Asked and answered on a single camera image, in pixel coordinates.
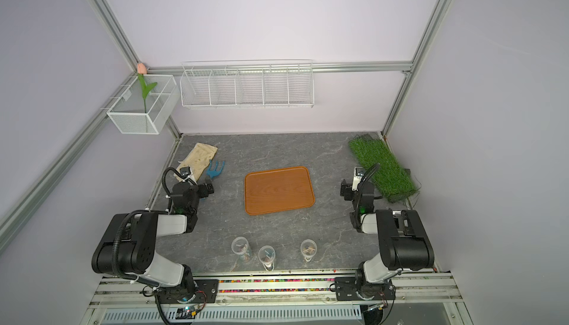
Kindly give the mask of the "clear plastic candy jar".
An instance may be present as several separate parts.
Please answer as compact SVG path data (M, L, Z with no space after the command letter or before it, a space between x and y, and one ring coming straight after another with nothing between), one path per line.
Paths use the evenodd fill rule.
M306 262L310 262L317 254L317 244L314 240L306 239L300 245L302 257Z

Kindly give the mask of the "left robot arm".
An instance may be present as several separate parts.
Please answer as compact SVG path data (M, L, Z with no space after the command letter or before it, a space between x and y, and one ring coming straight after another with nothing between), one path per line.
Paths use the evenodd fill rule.
M199 202L214 193L210 175L194 181L190 169L181 172L168 167L162 174L162 188L168 205L165 210L141 209L113 216L91 259L97 274L140 283L148 296L160 304L199 304L215 298L216 287L208 289L194 280L191 268L160 255L156 240L163 236L194 231Z

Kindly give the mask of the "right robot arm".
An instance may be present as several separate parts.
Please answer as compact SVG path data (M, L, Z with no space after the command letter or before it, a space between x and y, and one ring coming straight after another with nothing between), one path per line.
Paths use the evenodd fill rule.
M342 181L340 195L352 203L351 225L359 233L377 237L379 253L363 261L351 277L337 277L331 289L339 301L377 301L396 298L392 279L404 272L434 267L434 249L415 210L376 209L372 177L380 165L356 167L354 178Z

